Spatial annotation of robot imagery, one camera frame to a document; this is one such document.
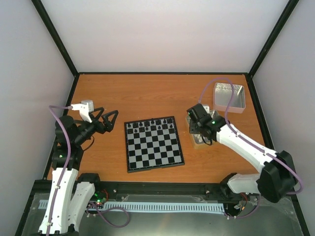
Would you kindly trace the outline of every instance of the chessboard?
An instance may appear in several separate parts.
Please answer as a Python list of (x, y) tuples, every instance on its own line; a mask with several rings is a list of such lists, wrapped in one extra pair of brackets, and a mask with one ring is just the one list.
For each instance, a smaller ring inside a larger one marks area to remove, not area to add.
[(125, 122), (128, 172), (184, 165), (174, 117)]

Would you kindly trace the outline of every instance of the white bracket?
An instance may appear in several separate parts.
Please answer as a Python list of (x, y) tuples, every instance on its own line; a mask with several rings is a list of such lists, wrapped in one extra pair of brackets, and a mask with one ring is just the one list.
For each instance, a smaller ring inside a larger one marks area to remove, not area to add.
[[(60, 234), (64, 234), (68, 232), (68, 209), (70, 205), (70, 198), (71, 198), (71, 192), (73, 189), (73, 185), (75, 182), (75, 179), (78, 175), (78, 171), (76, 169), (72, 169), (71, 171), (66, 170), (63, 179), (60, 183), (60, 186), (57, 186), (57, 181), (61, 175), (62, 168), (56, 168), (53, 171), (53, 179), (52, 179), (52, 186), (50, 189), (50, 195), (48, 200), (48, 206), (45, 212), (45, 216), (43, 221), (41, 222), (41, 225), (39, 227), (39, 230), (42, 234), (46, 234), (47, 231), (47, 225), (51, 223), (50, 227), (50, 234), (53, 234), (55, 231), (59, 231)], [(54, 210), (52, 215), (52, 220), (49, 222), (49, 212), (50, 212), (50, 206), (52, 203), (53, 195), (55, 192), (55, 189), (58, 188), (56, 200), (54, 204)]]
[[(272, 158), (267, 156), (266, 153), (276, 156), (276, 151), (268, 149), (265, 146), (257, 143), (253, 139), (249, 138), (237, 128), (235, 128), (233, 124), (231, 124), (231, 126), (235, 129), (237, 134), (234, 134), (233, 131), (226, 124), (221, 127), (220, 132), (217, 133), (217, 141), (220, 144), (223, 144), (235, 151), (237, 154), (239, 154), (241, 157), (251, 163), (255, 167), (255, 169), (258, 170), (259, 173), (261, 173), (262, 168), (265, 167), (264, 163), (272, 161)], [(246, 143), (239, 137), (240, 135), (251, 143), (255, 144), (257, 147), (263, 149), (264, 153), (258, 151), (256, 148)]]
[(74, 111), (80, 111), (80, 116), (82, 120), (88, 121), (89, 123), (92, 123), (92, 120), (89, 116), (90, 112), (94, 111), (94, 105), (93, 101), (91, 100), (83, 100), (79, 104), (71, 104), (72, 110)]
[(81, 182), (77, 184), (77, 188), (71, 200), (68, 212), (68, 225), (70, 226), (73, 224), (74, 229), (77, 232), (79, 232), (82, 216), (94, 192), (95, 187), (92, 183)]

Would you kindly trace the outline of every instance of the robotic arm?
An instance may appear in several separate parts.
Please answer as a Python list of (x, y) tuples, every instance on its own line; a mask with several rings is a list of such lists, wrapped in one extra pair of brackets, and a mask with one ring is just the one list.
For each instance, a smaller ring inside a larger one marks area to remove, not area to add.
[(64, 173), (63, 167), (68, 151), (67, 142), (61, 127), (56, 122), (55, 133), (58, 145), (54, 147), (52, 156), (52, 187), (45, 216), (38, 230), (39, 235), (78, 235), (81, 218), (89, 200), (95, 193), (95, 185), (100, 181), (98, 174), (86, 173), (80, 175), (76, 191), (71, 199), (72, 189), (78, 176), (84, 152), (81, 144), (91, 139), (95, 132), (100, 134), (111, 132), (118, 115), (118, 111), (103, 115), (104, 108), (94, 109), (93, 102), (90, 100), (71, 106), (72, 110), (79, 110), (82, 120), (74, 120), (71, 116), (60, 117), (71, 146), (70, 160)]
[(212, 118), (201, 104), (191, 107), (187, 112), (191, 118), (189, 125), (193, 126), (193, 129), (208, 140), (214, 140), (231, 148), (259, 172), (254, 175), (236, 173), (228, 175), (222, 181), (223, 184), (227, 184), (227, 189), (223, 192), (227, 198), (230, 192), (249, 192), (261, 194), (270, 202), (277, 203), (296, 185), (296, 178), (272, 158), (281, 160), (295, 171), (289, 153), (286, 151), (277, 153), (260, 145), (241, 133), (233, 124), (227, 124), (223, 117)]

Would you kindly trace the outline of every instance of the cable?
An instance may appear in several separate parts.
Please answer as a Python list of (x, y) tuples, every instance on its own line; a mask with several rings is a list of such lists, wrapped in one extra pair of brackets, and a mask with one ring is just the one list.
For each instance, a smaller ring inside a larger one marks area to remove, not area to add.
[[(65, 163), (63, 165), (63, 170), (61, 171), (60, 177), (57, 181), (56, 186), (60, 186), (60, 183), (63, 179), (63, 175), (65, 173), (66, 167), (69, 163), (70, 160), (70, 156), (71, 156), (71, 147), (70, 147), (70, 139), (69, 136), (67, 134), (67, 131), (65, 130), (63, 123), (61, 122), (61, 120), (58, 118), (58, 116), (55, 114), (55, 112), (53, 111), (53, 108), (59, 108), (59, 109), (72, 109), (71, 106), (68, 107), (60, 107), (60, 106), (49, 106), (49, 111), (51, 112), (51, 114), (53, 115), (53, 117), (56, 119), (57, 123), (59, 124), (61, 130), (63, 131), (66, 143), (67, 143), (67, 148), (68, 148), (68, 153), (67, 153), (67, 158), (65, 160)], [(58, 188), (55, 188), (54, 191), (54, 195), (52, 197), (51, 200), (51, 205), (50, 205), (50, 210), (49, 210), (49, 216), (48, 216), (48, 223), (51, 223), (52, 218), (53, 218), (53, 211), (54, 211), (54, 206), (55, 206), (55, 201), (56, 201), (56, 197), (57, 197), (57, 192), (58, 192)], [(46, 236), (49, 236), (49, 232), (50, 232), (50, 224), (47, 225), (47, 231), (46, 231)]]
[(101, 192), (106, 194), (106, 202), (108, 202), (108, 192), (106, 189), (103, 189)]
[(92, 145), (94, 144), (94, 140), (95, 140), (95, 138), (94, 138), (94, 136), (92, 135), (91, 136), (92, 138), (93, 138), (93, 140), (92, 140), (92, 142), (90, 143), (90, 145), (86, 148), (86, 149), (84, 149), (83, 151), (86, 151), (86, 150), (88, 150), (90, 147), (92, 147)]
[[(203, 94), (205, 93), (206, 89), (208, 88), (208, 86), (213, 83), (214, 81), (218, 81), (218, 80), (226, 80), (229, 82), (229, 84), (231, 85), (231, 89), (232, 89), (232, 95), (231, 95), (231, 99), (230, 101), (228, 102), (227, 104), (227, 107), (225, 109), (225, 112), (224, 112), (224, 119), (225, 119), (225, 122), (227, 124), (227, 126), (230, 128), (230, 130), (234, 133), (234, 134), (237, 134), (237, 131), (231, 126), (230, 122), (228, 121), (227, 119), (227, 112), (232, 104), (232, 101), (233, 101), (233, 98), (234, 98), (234, 86), (232, 84), (232, 82), (228, 79), (228, 78), (215, 78), (213, 80), (211, 80), (207, 85), (206, 87), (203, 89), (201, 95), (200, 95), (200, 98), (198, 100), (198, 103), (201, 103), (201, 99), (202, 99), (202, 96)], [(246, 138), (244, 138), (242, 135), (238, 135), (238, 137), (240, 139), (242, 139), (245, 143), (249, 144), (250, 146), (252, 146), (253, 148), (257, 149), (258, 151), (262, 152), (262, 153), (265, 153), (265, 151), (263, 149), (261, 149), (260, 147), (258, 147), (257, 145), (253, 144), (251, 141), (247, 140)], [(271, 155), (269, 153), (266, 153), (267, 156), (271, 157), (273, 160), (275, 160), (276, 162), (278, 162), (280, 165), (282, 165), (284, 168), (286, 168), (296, 179), (297, 181), (300, 183), (300, 189), (297, 190), (297, 191), (294, 191), (294, 192), (288, 192), (287, 194), (289, 195), (293, 195), (293, 194), (297, 194), (297, 193), (300, 193), (303, 191), (304, 189), (304, 183), (302, 181), (302, 179), (289, 167), (287, 166), (284, 162), (282, 162), (281, 160), (279, 160), (276, 156), (274, 155)]]
[(247, 196), (244, 193), (241, 193), (241, 195), (246, 201), (245, 204), (244, 204), (244, 207), (246, 207), (246, 204), (247, 204), (247, 201), (248, 201)]
[(257, 205), (255, 206), (255, 208), (250, 212), (248, 213), (247, 215), (243, 215), (243, 216), (238, 216), (238, 214), (234, 217), (234, 219), (244, 219), (246, 217), (249, 217), (251, 216), (252, 214), (254, 214), (257, 210), (258, 210), (258, 207), (259, 207), (259, 204), (260, 204), (260, 200), (261, 200), (261, 196), (259, 195), (258, 196), (258, 199), (257, 199)]
[[(105, 221), (105, 223), (109, 224), (110, 226), (112, 226), (114, 228), (123, 228), (123, 227), (127, 226), (129, 224), (129, 222), (130, 222), (130, 216), (129, 216), (128, 212), (125, 209), (123, 209), (122, 207), (112, 207), (112, 208), (109, 208), (107, 210), (103, 210), (101, 212), (101, 211), (98, 210), (97, 206), (93, 202), (91, 202), (91, 205), (95, 208), (95, 210), (98, 212), (99, 216)], [(105, 214), (105, 213), (107, 213), (107, 212), (109, 212), (111, 210), (121, 210), (121, 211), (123, 211), (126, 214), (126, 216), (127, 216), (126, 223), (124, 223), (123, 225), (114, 225), (111, 222), (109, 222), (102, 214)]]
[(201, 139), (202, 139), (202, 141), (203, 141), (206, 145), (212, 146), (212, 140), (210, 140), (210, 144), (208, 144), (208, 143), (205, 141), (205, 138), (203, 137), (203, 135), (201, 135)]

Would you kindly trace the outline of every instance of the wooden table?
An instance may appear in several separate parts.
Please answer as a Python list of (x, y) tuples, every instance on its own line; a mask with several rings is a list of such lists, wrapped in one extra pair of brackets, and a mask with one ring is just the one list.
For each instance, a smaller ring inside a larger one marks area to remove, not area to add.
[[(263, 144), (244, 75), (81, 75), (72, 103), (91, 99), (95, 108), (104, 107), (105, 112), (118, 110), (119, 115), (111, 133), (94, 135), (95, 143), (84, 153), (79, 174), (98, 173), (102, 181), (210, 183), (220, 182), (231, 172), (256, 173), (245, 159), (223, 145), (193, 148), (185, 124), (186, 110), (197, 103), (205, 85), (216, 77), (229, 78), (233, 84), (245, 87), (244, 112), (229, 113), (228, 118), (243, 133)], [(213, 86), (209, 86), (202, 100), (210, 107)], [(69, 115), (80, 118), (77, 111), (70, 111)], [(175, 116), (185, 165), (128, 174), (124, 122), (166, 116)]]

